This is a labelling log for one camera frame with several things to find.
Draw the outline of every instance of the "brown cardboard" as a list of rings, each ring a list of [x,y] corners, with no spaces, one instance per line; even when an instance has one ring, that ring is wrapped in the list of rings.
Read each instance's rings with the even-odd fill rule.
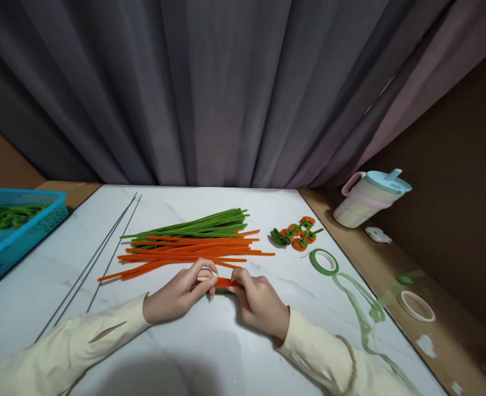
[[[355,229],[338,224],[332,216],[343,199],[338,191],[300,189],[299,192],[377,297],[395,285],[397,275],[420,269],[396,243],[371,240],[363,229],[374,226],[372,222]],[[428,275],[416,279],[410,290],[432,307],[436,320],[419,322],[395,300],[387,305],[394,320],[450,394],[456,395],[452,390],[455,381],[466,396],[486,395],[486,377],[480,368],[480,363],[486,361],[485,326]],[[423,334],[433,342],[435,359],[417,345]]]
[[[0,135],[0,187],[33,189],[45,178]]]
[[[486,325],[486,59],[362,167],[413,190],[373,220]]]
[[[36,190],[63,191],[67,194],[65,206],[69,213],[84,203],[93,193],[100,188],[100,183],[80,183],[78,181],[46,181]]]

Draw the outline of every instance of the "cup lid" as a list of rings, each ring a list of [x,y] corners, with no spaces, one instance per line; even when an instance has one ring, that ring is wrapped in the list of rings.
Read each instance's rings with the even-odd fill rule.
[[[393,194],[404,194],[410,191],[412,186],[397,177],[401,173],[402,170],[400,169],[394,169],[391,173],[370,170],[366,174],[365,179],[368,183],[373,184],[375,187],[378,187],[381,190]]]

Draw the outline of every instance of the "curtain fold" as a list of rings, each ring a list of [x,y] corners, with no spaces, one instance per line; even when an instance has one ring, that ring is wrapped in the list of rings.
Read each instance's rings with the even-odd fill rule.
[[[319,185],[448,3],[0,0],[0,132],[53,179]]]
[[[424,55],[391,103],[367,144],[340,169],[314,183],[344,183],[368,159],[408,128],[486,57],[486,0],[458,0],[448,10]]]

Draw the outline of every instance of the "blue plastic basket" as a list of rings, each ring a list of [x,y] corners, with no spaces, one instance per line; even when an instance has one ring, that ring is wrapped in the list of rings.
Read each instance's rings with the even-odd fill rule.
[[[51,204],[20,229],[0,229],[0,278],[69,214],[61,191],[0,189],[0,204],[7,206]]]

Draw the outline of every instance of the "tabletop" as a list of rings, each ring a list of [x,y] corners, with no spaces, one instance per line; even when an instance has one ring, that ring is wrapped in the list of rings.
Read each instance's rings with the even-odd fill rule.
[[[260,229],[252,246],[270,256],[243,263],[253,276],[266,276],[281,299],[331,334],[362,349],[360,325],[347,298],[330,277],[317,272],[309,252],[325,249],[340,272],[369,290],[326,232],[305,252],[273,245],[268,233],[312,216],[296,190],[110,186],[96,191],[62,225],[0,281],[0,361],[32,344],[54,325],[82,312],[98,312],[154,292],[181,268],[162,267],[124,282],[101,284],[104,273],[123,271],[116,256],[128,244],[123,234],[191,221],[231,208],[247,209],[246,230]],[[316,229],[321,225],[317,220]],[[230,277],[228,268],[219,274]],[[369,303],[347,281],[367,316]],[[370,347],[396,363],[422,394],[445,392],[396,324],[374,326]],[[390,367],[380,357],[381,365]],[[323,390],[274,351],[269,338],[245,327],[233,297],[201,299],[183,318],[149,328],[94,366],[71,395],[320,395]]]

